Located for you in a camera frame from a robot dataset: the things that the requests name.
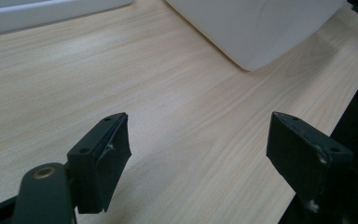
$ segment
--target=wooden table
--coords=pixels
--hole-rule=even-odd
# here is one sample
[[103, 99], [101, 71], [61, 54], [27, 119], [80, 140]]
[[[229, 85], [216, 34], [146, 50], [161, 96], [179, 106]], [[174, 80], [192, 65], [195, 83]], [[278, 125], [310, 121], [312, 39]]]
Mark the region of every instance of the wooden table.
[[242, 71], [164, 1], [0, 35], [0, 202], [125, 111], [133, 156], [80, 223], [276, 223], [294, 193], [266, 154], [272, 111], [330, 134], [358, 89], [358, 15]]

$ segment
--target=light wood surface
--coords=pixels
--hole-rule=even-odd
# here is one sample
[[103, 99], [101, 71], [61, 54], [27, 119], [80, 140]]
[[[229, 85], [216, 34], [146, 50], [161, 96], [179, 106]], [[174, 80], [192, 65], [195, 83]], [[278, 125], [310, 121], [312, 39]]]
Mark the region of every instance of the light wood surface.
[[331, 133], [357, 88], [349, 7], [254, 72], [159, 0], [0, 35], [0, 202], [125, 111], [133, 155], [80, 223], [276, 223], [294, 193], [265, 156], [271, 112]]

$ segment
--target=black metal part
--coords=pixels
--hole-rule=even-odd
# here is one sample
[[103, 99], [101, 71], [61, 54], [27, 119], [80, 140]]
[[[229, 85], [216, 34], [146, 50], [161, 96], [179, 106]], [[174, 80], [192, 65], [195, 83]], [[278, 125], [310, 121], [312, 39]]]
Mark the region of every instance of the black metal part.
[[13, 224], [75, 223], [66, 171], [48, 163], [30, 170], [21, 181]]
[[351, 165], [350, 150], [303, 120], [274, 112], [267, 156], [310, 211], [337, 209], [337, 186]]
[[116, 114], [101, 120], [67, 154], [77, 210], [107, 210], [117, 182], [131, 156], [128, 116]]

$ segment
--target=brass insert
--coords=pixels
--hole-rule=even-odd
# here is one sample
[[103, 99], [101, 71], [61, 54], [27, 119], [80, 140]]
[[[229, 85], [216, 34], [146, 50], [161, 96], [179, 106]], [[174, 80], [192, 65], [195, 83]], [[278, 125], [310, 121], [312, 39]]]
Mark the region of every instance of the brass insert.
[[49, 177], [51, 175], [54, 175], [54, 173], [56, 171], [57, 171], [57, 169], [52, 166], [42, 167], [34, 173], [34, 178], [35, 179], [43, 179], [43, 178]]

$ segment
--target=screw hole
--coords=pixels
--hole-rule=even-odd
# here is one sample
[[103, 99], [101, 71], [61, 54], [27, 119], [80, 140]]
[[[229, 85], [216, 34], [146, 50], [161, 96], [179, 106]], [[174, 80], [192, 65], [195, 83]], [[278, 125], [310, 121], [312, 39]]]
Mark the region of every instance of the screw hole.
[[80, 153], [88, 153], [89, 151], [90, 151], [89, 148], [81, 148], [81, 149], [79, 150]]
[[341, 150], [339, 150], [339, 148], [336, 148], [336, 147], [331, 147], [330, 150], [332, 152], [340, 152]]

